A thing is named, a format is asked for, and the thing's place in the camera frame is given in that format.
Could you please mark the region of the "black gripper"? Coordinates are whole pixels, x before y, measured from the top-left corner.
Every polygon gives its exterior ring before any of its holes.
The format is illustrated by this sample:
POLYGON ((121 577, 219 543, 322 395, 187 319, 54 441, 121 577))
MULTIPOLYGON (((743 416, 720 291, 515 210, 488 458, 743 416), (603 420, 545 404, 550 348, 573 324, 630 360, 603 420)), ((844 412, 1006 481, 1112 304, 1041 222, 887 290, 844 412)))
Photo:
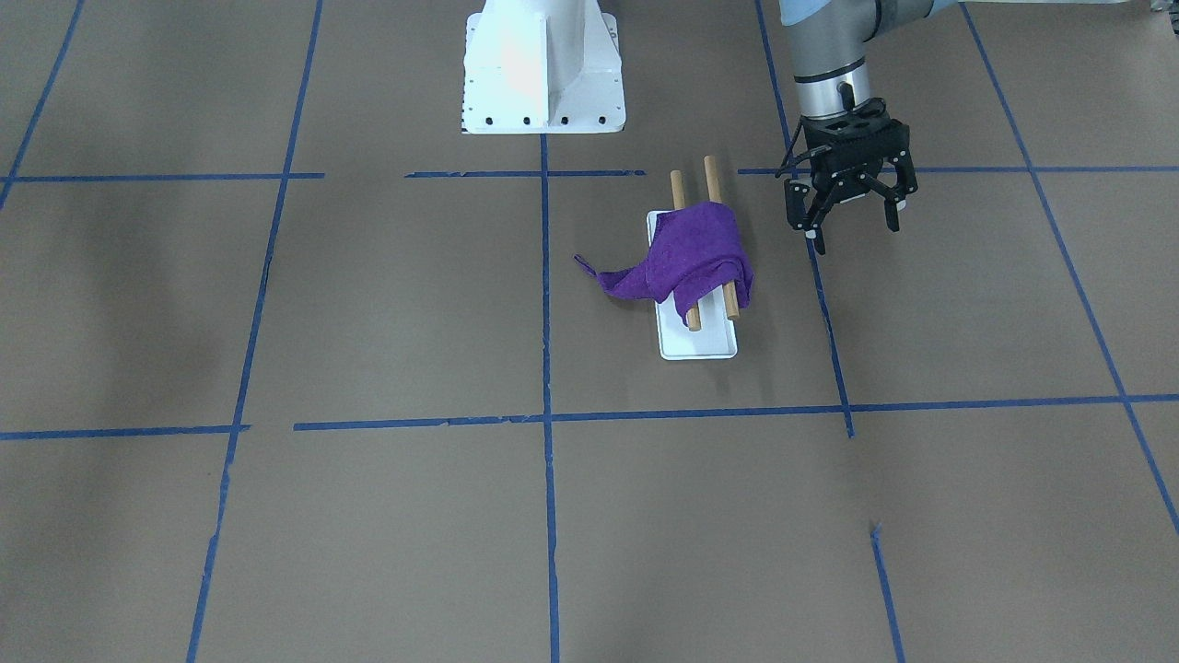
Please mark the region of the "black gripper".
POLYGON ((911 127, 890 117, 884 101, 863 101, 858 109, 828 118, 801 117, 801 130, 811 180, 784 180, 788 227, 803 232, 814 252, 825 255, 822 227, 826 215, 841 202, 871 189, 884 201, 888 229, 898 232, 900 211, 918 188, 911 127), (893 165, 895 171, 893 185, 880 180, 885 165, 893 165), (869 189, 859 185, 859 172, 867 173, 869 189))

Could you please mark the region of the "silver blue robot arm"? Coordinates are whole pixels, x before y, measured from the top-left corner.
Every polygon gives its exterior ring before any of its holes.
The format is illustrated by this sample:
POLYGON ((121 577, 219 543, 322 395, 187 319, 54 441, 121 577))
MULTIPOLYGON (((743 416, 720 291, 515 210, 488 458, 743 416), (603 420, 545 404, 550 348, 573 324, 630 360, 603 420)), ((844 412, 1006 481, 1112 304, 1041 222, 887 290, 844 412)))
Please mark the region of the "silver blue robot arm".
POLYGON ((876 193, 885 224, 900 230, 905 198, 917 192, 911 130, 872 94, 867 42, 948 7, 948 1, 782 1, 799 125, 776 177, 806 163, 809 178, 785 180, 788 227, 814 252, 826 247, 823 224, 834 206, 876 193))

